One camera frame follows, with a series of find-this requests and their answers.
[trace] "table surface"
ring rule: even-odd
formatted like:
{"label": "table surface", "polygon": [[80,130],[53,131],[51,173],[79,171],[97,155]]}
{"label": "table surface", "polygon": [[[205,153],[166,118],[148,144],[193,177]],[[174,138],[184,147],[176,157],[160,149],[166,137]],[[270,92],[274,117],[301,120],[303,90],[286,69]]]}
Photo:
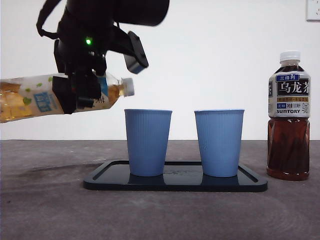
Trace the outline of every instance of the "table surface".
{"label": "table surface", "polygon": [[[126,141],[1,141],[2,240],[319,240],[320,141],[310,177],[266,174],[266,141],[242,141],[240,162],[265,192],[96,191],[84,177],[127,160]],[[167,161],[200,161],[198,142],[169,141]]]}

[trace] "cup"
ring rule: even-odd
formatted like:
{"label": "cup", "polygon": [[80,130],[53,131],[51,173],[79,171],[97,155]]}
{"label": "cup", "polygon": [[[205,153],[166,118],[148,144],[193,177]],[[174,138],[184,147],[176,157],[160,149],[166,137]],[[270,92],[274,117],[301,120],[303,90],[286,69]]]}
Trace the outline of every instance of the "cup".
{"label": "cup", "polygon": [[125,109],[124,113],[130,173],[163,174],[172,111]]}
{"label": "cup", "polygon": [[212,177],[237,175],[244,111],[194,111],[204,174]]}

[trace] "wall outlet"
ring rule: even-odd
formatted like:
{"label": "wall outlet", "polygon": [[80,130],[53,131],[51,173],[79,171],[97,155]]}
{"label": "wall outlet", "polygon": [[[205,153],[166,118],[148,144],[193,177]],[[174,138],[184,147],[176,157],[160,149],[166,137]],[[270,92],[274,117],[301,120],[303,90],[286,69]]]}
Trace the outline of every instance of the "wall outlet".
{"label": "wall outlet", "polygon": [[320,22],[320,0],[306,0],[306,20]]}

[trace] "bottle label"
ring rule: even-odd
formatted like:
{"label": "bottle label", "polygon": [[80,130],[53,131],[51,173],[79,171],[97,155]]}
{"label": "bottle label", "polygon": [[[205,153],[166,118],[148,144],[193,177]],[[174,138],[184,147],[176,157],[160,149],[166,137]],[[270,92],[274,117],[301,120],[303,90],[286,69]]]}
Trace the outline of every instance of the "bottle label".
{"label": "bottle label", "polygon": [[33,95],[33,98],[41,113],[50,113],[53,109],[58,109],[58,103],[55,101],[52,93],[48,93],[47,91],[36,93]]}
{"label": "bottle label", "polygon": [[109,102],[107,78],[106,76],[97,76],[97,78],[101,88],[101,97],[99,99],[94,99],[92,107],[85,107],[84,109],[77,108],[74,111],[75,113],[111,108],[112,105]]}
{"label": "bottle label", "polygon": [[268,86],[270,117],[310,116],[310,76],[305,72],[274,74]]}

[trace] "bottle cap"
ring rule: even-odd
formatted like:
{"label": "bottle cap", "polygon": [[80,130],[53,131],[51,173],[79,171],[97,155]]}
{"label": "bottle cap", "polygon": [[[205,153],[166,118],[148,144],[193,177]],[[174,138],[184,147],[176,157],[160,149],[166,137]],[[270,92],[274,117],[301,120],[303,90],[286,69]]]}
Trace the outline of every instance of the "bottle cap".
{"label": "bottle cap", "polygon": [[298,60],[300,61],[300,51],[291,50],[291,51],[284,51],[280,53],[280,63],[286,60]]}
{"label": "bottle cap", "polygon": [[124,97],[135,95],[134,80],[132,78],[122,78],[122,84]]}

